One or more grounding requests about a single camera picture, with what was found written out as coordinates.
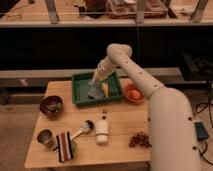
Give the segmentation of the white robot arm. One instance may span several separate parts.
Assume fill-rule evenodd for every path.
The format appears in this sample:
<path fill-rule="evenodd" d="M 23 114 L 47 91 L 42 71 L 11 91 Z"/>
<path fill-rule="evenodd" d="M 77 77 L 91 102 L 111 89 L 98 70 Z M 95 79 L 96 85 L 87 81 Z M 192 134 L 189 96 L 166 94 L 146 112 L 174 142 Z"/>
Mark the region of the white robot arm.
<path fill-rule="evenodd" d="M 121 67 L 148 100 L 151 171 L 201 171 L 191 103 L 131 60 L 129 45 L 112 43 L 94 71 L 102 81 Z"/>

